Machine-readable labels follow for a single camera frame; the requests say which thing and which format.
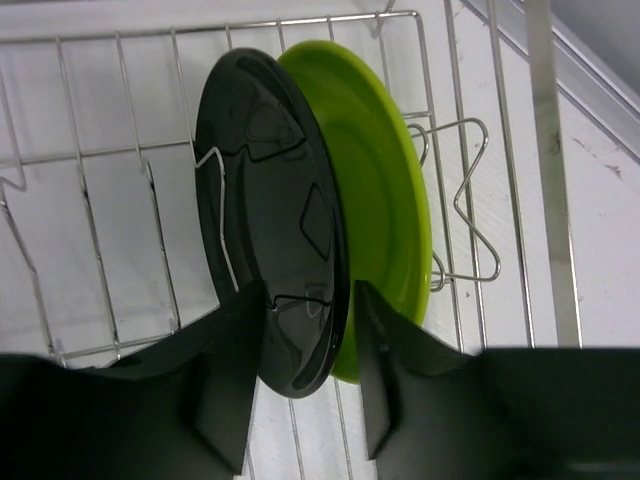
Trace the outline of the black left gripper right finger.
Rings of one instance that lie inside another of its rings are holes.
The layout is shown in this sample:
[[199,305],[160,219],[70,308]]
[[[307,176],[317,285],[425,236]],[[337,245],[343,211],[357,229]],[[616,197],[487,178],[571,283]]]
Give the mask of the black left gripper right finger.
[[459,352],[370,283],[353,291],[367,450],[381,479],[635,479],[639,353]]

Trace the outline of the lime green plate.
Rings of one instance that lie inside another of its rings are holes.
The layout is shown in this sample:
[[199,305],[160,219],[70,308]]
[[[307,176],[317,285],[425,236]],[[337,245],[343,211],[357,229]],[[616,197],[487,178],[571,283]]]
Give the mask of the lime green plate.
[[278,61],[327,144],[352,280],[370,282],[420,325],[430,295],[432,228],[421,165],[399,107],[366,62],[338,43],[303,41]]

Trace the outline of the black plate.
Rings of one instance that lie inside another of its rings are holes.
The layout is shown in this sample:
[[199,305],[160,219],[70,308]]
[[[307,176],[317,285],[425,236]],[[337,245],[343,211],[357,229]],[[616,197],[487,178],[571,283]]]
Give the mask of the black plate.
[[260,378],[282,396],[307,397],[337,360],[350,300],[341,201],[319,124],[272,56],[235,48],[205,82],[194,154],[217,295],[264,284]]

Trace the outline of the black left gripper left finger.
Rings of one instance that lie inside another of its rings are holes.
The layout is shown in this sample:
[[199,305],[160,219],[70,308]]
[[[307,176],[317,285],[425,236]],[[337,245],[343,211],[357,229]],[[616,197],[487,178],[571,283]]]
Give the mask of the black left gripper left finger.
[[1,358],[5,479],[231,479],[243,470],[265,323],[243,287],[104,368]]

